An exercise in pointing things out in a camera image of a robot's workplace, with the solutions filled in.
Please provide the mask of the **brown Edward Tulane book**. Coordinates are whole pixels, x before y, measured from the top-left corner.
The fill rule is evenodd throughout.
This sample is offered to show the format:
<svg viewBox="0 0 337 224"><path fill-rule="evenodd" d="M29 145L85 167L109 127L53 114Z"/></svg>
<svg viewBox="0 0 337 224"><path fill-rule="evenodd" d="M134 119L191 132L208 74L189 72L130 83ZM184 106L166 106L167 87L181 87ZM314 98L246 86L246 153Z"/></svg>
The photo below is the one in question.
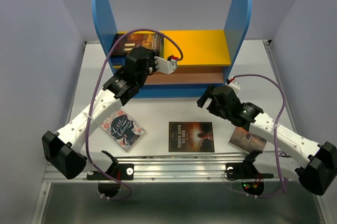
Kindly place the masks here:
<svg viewBox="0 0 337 224"><path fill-rule="evenodd" d="M132 33L125 36L117 43L112 52L112 57L125 57L133 48L144 47L158 51L163 57L164 37L156 33Z"/></svg>

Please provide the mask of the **Animal Farm book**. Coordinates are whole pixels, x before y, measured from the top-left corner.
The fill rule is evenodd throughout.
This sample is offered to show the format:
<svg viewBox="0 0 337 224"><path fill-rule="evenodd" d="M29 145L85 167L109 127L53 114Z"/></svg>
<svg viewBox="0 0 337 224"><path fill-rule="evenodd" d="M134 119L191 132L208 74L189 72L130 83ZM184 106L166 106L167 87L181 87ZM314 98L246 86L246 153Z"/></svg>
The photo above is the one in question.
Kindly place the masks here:
<svg viewBox="0 0 337 224"><path fill-rule="evenodd" d="M117 57L111 57L111 62L125 62L126 56L117 56Z"/></svg>

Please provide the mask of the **Jane Eyre book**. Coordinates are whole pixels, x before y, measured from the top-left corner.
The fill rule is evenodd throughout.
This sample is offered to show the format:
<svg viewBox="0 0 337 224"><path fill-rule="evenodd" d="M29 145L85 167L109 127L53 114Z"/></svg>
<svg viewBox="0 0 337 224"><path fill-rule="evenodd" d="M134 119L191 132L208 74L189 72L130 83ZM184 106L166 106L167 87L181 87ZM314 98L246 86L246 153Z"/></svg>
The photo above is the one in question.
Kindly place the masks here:
<svg viewBox="0 0 337 224"><path fill-rule="evenodd" d="M125 65L124 61L122 61L122 62L113 62L113 66L115 66L115 67L122 67L124 65Z"/></svg>

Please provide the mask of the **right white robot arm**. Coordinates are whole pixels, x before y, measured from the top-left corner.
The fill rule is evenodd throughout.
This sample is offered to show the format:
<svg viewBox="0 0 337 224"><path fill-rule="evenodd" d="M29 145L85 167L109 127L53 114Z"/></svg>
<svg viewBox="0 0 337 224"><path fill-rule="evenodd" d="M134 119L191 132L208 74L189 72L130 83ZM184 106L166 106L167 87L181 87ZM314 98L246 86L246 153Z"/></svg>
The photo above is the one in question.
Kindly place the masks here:
<svg viewBox="0 0 337 224"><path fill-rule="evenodd" d="M330 142L320 144L308 140L277 124L262 108L253 103L242 103L236 93L230 85L210 85L197 105L202 108L210 99L209 113L262 137L287 156L253 150L242 162L229 164L227 178L248 180L278 176L298 181L307 191L323 195L336 178L336 146Z"/></svg>

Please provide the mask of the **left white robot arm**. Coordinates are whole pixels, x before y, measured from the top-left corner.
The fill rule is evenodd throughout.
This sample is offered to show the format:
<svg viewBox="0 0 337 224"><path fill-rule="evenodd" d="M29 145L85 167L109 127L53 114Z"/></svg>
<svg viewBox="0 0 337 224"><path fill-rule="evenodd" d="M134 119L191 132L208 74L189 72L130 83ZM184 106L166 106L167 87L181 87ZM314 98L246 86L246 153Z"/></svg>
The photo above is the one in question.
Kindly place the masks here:
<svg viewBox="0 0 337 224"><path fill-rule="evenodd" d="M67 125L42 136L44 156L67 179L77 177L88 164L80 154L86 136L92 134L111 113L119 110L144 86L148 75L157 71L159 52L134 48L125 64L95 94L93 102Z"/></svg>

